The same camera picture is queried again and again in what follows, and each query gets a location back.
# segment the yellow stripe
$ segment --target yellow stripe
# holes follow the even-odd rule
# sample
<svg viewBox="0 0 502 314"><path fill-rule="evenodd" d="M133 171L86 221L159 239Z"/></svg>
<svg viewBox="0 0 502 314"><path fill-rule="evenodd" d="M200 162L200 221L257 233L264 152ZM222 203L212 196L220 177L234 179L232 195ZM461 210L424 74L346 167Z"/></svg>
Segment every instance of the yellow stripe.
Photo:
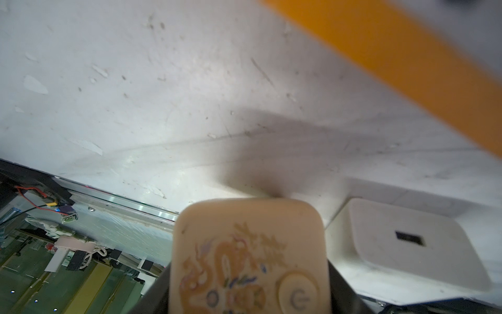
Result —
<svg viewBox="0 0 502 314"><path fill-rule="evenodd" d="M384 0L264 0L502 156L502 86Z"/></svg>
<svg viewBox="0 0 502 314"><path fill-rule="evenodd" d="M97 263L91 274L81 285L78 292L74 295L72 301L65 309L65 314L85 314L87 308L91 305L94 297L101 289L108 275L111 272L111 267L101 263Z"/></svg>

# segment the scuff mark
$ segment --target scuff mark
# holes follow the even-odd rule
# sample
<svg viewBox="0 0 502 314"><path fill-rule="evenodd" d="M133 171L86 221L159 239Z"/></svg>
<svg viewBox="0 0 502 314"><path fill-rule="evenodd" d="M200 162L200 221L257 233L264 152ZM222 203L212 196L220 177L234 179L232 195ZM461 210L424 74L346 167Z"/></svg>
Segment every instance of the scuff mark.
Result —
<svg viewBox="0 0 502 314"><path fill-rule="evenodd" d="M75 145L78 145L84 149L90 150L91 152L94 152L98 154L99 156L103 156L103 150L97 146L94 143L91 143L90 141L86 140L77 140L77 139L67 139L68 142L71 142Z"/></svg>
<svg viewBox="0 0 502 314"><path fill-rule="evenodd" d="M286 93L286 97L289 98L292 102L296 102L296 98L291 95L291 93Z"/></svg>
<svg viewBox="0 0 502 314"><path fill-rule="evenodd" d="M25 57L26 57L26 59L28 59L30 61L38 62L38 59L36 57L34 57L32 54L30 54L29 52L25 52Z"/></svg>
<svg viewBox="0 0 502 314"><path fill-rule="evenodd" d="M253 63L255 68L258 69L258 71L260 71L260 73L263 75L263 77L270 83L270 85L272 85L272 87L275 87L274 83L269 78L269 76L265 73L265 71L262 70L262 68L260 68L260 66L256 63L256 61L253 58L251 58L251 62Z"/></svg>
<svg viewBox="0 0 502 314"><path fill-rule="evenodd" d="M32 92L36 92L43 95L47 95L49 93L47 87L45 87L36 78L32 77L29 74L25 76L23 80L23 85L27 90L31 90Z"/></svg>
<svg viewBox="0 0 502 314"><path fill-rule="evenodd" d="M221 118L220 114L218 114L218 115L219 115L219 118L220 118L221 124L223 124L223 126L225 127L225 130L226 130L226 132L227 132L228 136L229 136L230 138L232 138L232 134L230 134L230 131L229 131L229 130L228 130L228 128L226 127L225 121L223 121L223 119Z"/></svg>
<svg viewBox="0 0 502 314"><path fill-rule="evenodd" d="M156 186L146 184L146 185L143 185L143 187L155 195L158 195L162 198L166 198L164 193L162 193L162 191L159 188L157 188Z"/></svg>
<svg viewBox="0 0 502 314"><path fill-rule="evenodd" d="M441 180L449 180L451 179L451 171L443 170L433 175L433 178L441 179Z"/></svg>
<svg viewBox="0 0 502 314"><path fill-rule="evenodd" d="M154 26L152 24L153 20L154 20L154 13L152 13L148 16L148 20L145 24L143 24L143 26L145 26L151 30L154 29Z"/></svg>
<svg viewBox="0 0 502 314"><path fill-rule="evenodd" d="M401 197L405 196L406 194L408 194L410 190L405 190L403 192L401 192L398 197L396 197L396 199L394 199L392 202L391 202L391 205L392 204L395 204Z"/></svg>
<svg viewBox="0 0 502 314"><path fill-rule="evenodd" d="M347 67L344 67L341 72L340 72L340 75L338 76L338 79L343 81L343 79L345 78L346 74L347 74L347 71L348 71L348 68Z"/></svg>
<svg viewBox="0 0 502 314"><path fill-rule="evenodd" d="M101 75L102 77L104 77L104 78L108 77L108 72L106 70L103 70L102 68L100 68L99 66L97 66L95 64L93 64L91 67L94 71L98 72L99 75Z"/></svg>
<svg viewBox="0 0 502 314"><path fill-rule="evenodd" d="M167 113L166 118L164 119L164 124L165 125L167 125L167 122L169 121L169 117L171 116L171 114L173 113L173 111L174 111L174 108L172 108L171 110L169 110L169 112Z"/></svg>
<svg viewBox="0 0 502 314"><path fill-rule="evenodd" d="M283 32L284 38L287 38L290 33L291 33L291 24L286 22L286 24L284 25L284 32Z"/></svg>
<svg viewBox="0 0 502 314"><path fill-rule="evenodd" d="M256 123L257 126L259 126L260 128L264 129L265 131L267 131L268 133L273 133L274 131L272 131L271 129L269 129L268 127L266 126L262 126L261 124L259 123Z"/></svg>
<svg viewBox="0 0 502 314"><path fill-rule="evenodd" d="M336 172L336 173L340 173L340 167L335 165L333 166L332 168L329 168L329 171L331 172Z"/></svg>
<svg viewBox="0 0 502 314"><path fill-rule="evenodd" d="M431 149L410 149L410 150L388 150L388 151L377 151L377 153L366 153L365 156L371 156L375 154L410 154L410 153L451 153L451 152L479 152L479 148L466 147L466 148L431 148Z"/></svg>

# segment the white surface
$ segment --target white surface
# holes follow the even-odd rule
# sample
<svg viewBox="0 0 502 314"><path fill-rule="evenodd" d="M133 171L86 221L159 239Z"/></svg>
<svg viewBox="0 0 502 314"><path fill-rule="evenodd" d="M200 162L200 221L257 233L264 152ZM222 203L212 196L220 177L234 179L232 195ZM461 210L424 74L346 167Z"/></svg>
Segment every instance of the white surface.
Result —
<svg viewBox="0 0 502 314"><path fill-rule="evenodd" d="M73 251L85 251L87 253L92 253L96 247L96 242L83 242L72 237L61 236L58 238L56 243L54 243L54 246L58 249L65 248Z"/></svg>
<svg viewBox="0 0 502 314"><path fill-rule="evenodd" d="M68 248L58 248L56 253L54 253L54 256L52 256L49 261L49 264L45 267L44 271L57 272L69 251L70 249Z"/></svg>
<svg viewBox="0 0 502 314"><path fill-rule="evenodd" d="M405 193L502 282L500 161L257 2L7 1L0 30L0 158L173 211L250 192L326 224Z"/></svg>
<svg viewBox="0 0 502 314"><path fill-rule="evenodd" d="M150 287L154 284L155 280L157 279L154 276L150 276L142 272L139 273L138 278L145 281L145 283L143 284L143 288L141 289L141 295L145 295L145 293L148 292L148 289L150 289Z"/></svg>
<svg viewBox="0 0 502 314"><path fill-rule="evenodd" d="M395 231L423 238L398 240ZM453 219L351 199L326 229L328 259L359 294L397 305L470 297L491 282Z"/></svg>

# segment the white cable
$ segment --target white cable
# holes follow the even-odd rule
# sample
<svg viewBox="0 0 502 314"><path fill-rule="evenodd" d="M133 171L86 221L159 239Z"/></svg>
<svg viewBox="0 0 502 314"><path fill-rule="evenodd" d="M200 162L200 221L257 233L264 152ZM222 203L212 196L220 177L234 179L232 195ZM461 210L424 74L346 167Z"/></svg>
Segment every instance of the white cable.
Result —
<svg viewBox="0 0 502 314"><path fill-rule="evenodd" d="M84 269L85 267L89 266L89 264L91 263L91 260L92 260L92 255L94 253L97 253L97 254L101 255L102 257L105 257L107 255L106 249L103 246L96 245L94 247L94 250L92 251L92 253L87 253L87 255L85 255L85 257L84 257L85 262L80 267L80 269Z"/></svg>

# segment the white box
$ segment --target white box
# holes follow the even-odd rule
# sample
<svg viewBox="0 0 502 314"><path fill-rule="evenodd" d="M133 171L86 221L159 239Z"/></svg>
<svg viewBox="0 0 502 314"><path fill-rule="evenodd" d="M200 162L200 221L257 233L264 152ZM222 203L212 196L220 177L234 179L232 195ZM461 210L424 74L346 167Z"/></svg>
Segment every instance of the white box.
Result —
<svg viewBox="0 0 502 314"><path fill-rule="evenodd" d="M353 198L326 229L326 246L358 294L396 305L491 287L464 230L444 216Z"/></svg>

